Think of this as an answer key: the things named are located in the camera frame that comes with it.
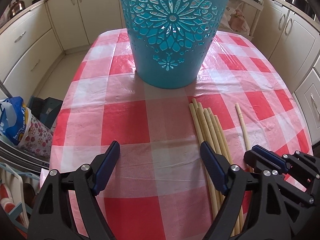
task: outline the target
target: plastic tablecloth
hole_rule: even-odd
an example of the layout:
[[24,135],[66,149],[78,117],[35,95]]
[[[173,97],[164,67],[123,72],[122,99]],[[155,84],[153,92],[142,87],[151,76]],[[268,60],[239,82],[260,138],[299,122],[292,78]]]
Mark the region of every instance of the plastic tablecloth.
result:
[[[73,171],[104,153],[113,140],[120,143],[120,159],[97,196],[118,240],[200,240],[211,225],[207,182],[188,106],[193,97],[218,115],[233,161],[243,169],[247,166],[237,102],[252,146],[279,155],[295,150],[311,154],[308,128],[286,85],[244,37],[218,31],[196,81],[164,90],[135,74],[125,29],[103,33],[64,99],[50,168]],[[86,235],[75,194],[70,198],[77,228]],[[246,213],[246,196],[243,208]]]

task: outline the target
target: blue gripper pad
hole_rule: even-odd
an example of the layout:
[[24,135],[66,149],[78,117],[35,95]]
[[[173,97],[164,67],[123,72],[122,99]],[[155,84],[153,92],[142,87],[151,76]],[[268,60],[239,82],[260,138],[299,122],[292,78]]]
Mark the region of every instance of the blue gripper pad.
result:
[[220,156],[217,156],[217,154],[213,154],[212,148],[206,142],[203,142],[200,146],[200,156],[204,163],[205,168],[207,169],[210,175],[210,178],[214,184],[214,187],[218,191],[220,191],[223,195],[227,194],[227,191],[228,191],[228,187],[226,183],[227,174],[225,173],[225,171],[220,166],[217,160],[217,157],[220,157]]
[[253,150],[257,154],[261,155],[262,157],[266,158],[267,160],[271,161],[275,165],[278,165],[282,169],[283,173],[288,173],[288,168],[286,166],[285,160],[281,159],[275,153],[266,150],[265,148],[261,147],[260,145],[253,146],[251,150]]
[[103,162],[96,171],[95,176],[95,185],[92,189],[92,193],[97,196],[100,191],[106,188],[106,185],[109,181],[111,173],[113,172],[114,167],[120,156],[120,145],[118,142],[113,142],[105,154]]

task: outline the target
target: kettle handle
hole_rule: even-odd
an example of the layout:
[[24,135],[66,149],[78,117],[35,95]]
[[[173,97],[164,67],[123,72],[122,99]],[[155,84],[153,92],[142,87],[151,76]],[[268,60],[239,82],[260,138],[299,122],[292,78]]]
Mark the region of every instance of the kettle handle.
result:
[[[12,2],[13,0],[11,0],[11,2]],[[11,2],[10,2],[10,4],[9,4],[9,6],[11,7]],[[15,4],[15,3],[17,3],[18,2],[18,0],[16,0],[13,4]]]

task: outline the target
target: metal pot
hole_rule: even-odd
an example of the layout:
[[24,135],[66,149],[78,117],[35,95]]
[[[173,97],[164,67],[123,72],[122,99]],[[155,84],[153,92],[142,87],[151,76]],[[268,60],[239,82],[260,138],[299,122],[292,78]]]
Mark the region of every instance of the metal pot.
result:
[[22,0],[15,0],[15,2],[11,5],[10,2],[10,9],[8,12],[8,20],[12,19],[14,16],[16,16],[19,12],[22,12],[26,6],[24,4],[24,1]]

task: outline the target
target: floral patterned bin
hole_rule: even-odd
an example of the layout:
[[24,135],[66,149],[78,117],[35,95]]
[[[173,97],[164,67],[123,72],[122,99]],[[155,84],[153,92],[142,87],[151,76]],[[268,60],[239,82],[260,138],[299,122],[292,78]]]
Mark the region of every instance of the floral patterned bin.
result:
[[50,157],[52,137],[53,132],[32,115],[28,135],[18,147],[34,155]]
[[195,80],[228,0],[121,0],[138,75],[160,88]]

